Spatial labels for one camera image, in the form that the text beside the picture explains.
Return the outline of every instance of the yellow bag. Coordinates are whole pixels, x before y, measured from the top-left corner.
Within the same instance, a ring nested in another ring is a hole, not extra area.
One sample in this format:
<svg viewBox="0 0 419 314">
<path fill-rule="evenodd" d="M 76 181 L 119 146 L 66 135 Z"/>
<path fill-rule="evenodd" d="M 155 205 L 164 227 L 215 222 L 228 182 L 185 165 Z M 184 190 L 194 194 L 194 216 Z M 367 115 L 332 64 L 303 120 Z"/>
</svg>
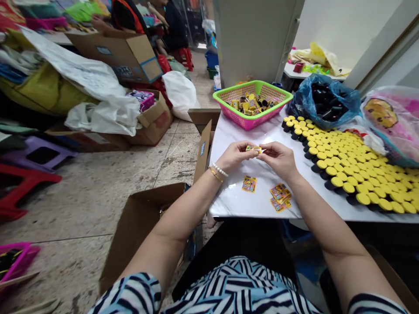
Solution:
<svg viewBox="0 0 419 314">
<path fill-rule="evenodd" d="M 16 50 L 31 48 L 22 33 L 10 30 L 5 44 Z M 99 103 L 65 80 L 49 62 L 44 62 L 20 85 L 0 76 L 0 89 L 21 106 L 51 116 L 67 116 L 71 108 L 82 102 Z"/>
</svg>

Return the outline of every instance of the pearl bracelet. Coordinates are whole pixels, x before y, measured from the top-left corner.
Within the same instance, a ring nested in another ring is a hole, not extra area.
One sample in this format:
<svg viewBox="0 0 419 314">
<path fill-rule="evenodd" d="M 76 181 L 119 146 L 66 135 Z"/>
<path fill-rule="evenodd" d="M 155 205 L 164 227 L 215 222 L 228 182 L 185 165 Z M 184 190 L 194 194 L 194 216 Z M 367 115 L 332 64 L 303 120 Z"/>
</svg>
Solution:
<svg viewBox="0 0 419 314">
<path fill-rule="evenodd" d="M 228 174 L 223 170 L 223 169 L 220 169 L 220 167 L 219 166 L 217 166 L 215 163 L 213 163 L 212 165 L 211 165 L 212 167 L 214 167 L 218 172 L 220 172 L 223 176 L 225 176 L 225 177 L 228 177 Z"/>
</svg>

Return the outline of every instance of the purple plastic stool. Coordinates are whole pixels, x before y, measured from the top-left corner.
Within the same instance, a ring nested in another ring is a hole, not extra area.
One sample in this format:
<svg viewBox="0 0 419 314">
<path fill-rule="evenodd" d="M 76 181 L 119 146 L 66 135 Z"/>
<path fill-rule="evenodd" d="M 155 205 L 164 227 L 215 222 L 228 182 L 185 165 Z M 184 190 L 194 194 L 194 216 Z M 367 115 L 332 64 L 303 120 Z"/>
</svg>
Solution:
<svg viewBox="0 0 419 314">
<path fill-rule="evenodd" d="M 56 171 L 54 167 L 62 163 L 66 158 L 76 157 L 78 155 L 78 153 L 68 150 L 67 148 L 55 145 L 35 136 L 28 137 L 25 140 L 25 143 L 27 144 L 26 149 L 10 151 L 0 158 L 24 168 L 54 173 Z M 53 156 L 46 161 L 36 161 L 39 157 L 45 157 L 48 154 L 53 154 Z"/>
</svg>

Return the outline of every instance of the bracelet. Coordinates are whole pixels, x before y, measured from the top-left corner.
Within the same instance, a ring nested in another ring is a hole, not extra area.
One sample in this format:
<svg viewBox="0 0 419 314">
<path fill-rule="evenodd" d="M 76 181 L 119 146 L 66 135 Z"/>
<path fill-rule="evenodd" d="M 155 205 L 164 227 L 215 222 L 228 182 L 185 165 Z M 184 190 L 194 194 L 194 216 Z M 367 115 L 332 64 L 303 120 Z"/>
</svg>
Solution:
<svg viewBox="0 0 419 314">
<path fill-rule="evenodd" d="M 224 180 L 223 179 L 221 179 L 216 173 L 215 173 L 215 171 L 211 168 L 211 167 L 209 167 L 209 169 L 211 170 L 211 172 L 213 173 L 213 175 L 217 178 L 217 180 L 218 181 L 220 181 L 221 183 L 223 183 L 224 182 Z"/>
<path fill-rule="evenodd" d="M 211 165 L 212 167 L 214 167 L 218 172 L 220 172 L 223 176 L 225 176 L 225 177 L 228 177 L 228 174 L 223 170 L 223 169 L 220 169 L 220 167 L 219 166 L 217 166 L 215 163 L 213 163 L 212 165 Z"/>
</svg>

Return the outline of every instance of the black and white striped clothing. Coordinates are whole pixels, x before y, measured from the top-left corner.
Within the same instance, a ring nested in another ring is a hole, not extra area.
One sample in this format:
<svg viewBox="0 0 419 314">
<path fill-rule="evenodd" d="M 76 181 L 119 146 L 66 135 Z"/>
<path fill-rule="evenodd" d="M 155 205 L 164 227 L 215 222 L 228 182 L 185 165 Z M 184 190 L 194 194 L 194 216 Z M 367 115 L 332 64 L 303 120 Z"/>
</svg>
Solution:
<svg viewBox="0 0 419 314">
<path fill-rule="evenodd" d="M 137 273 L 116 282 L 89 314 L 158 313 L 159 282 L 150 274 Z M 163 313 L 321 313 L 295 285 L 279 273 L 236 256 L 194 283 L 185 295 Z M 373 294 L 359 294 L 349 314 L 406 314 L 393 301 Z"/>
</svg>

